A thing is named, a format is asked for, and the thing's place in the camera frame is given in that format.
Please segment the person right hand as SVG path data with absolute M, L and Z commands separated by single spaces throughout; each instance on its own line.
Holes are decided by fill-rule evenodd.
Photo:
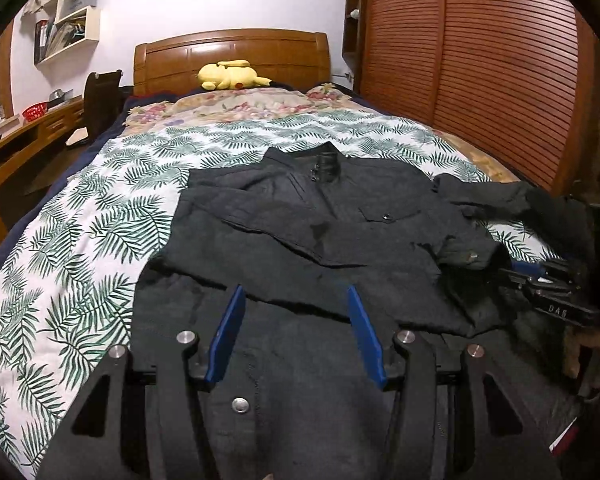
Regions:
M 564 373 L 600 389 L 600 330 L 568 326 L 564 336 Z

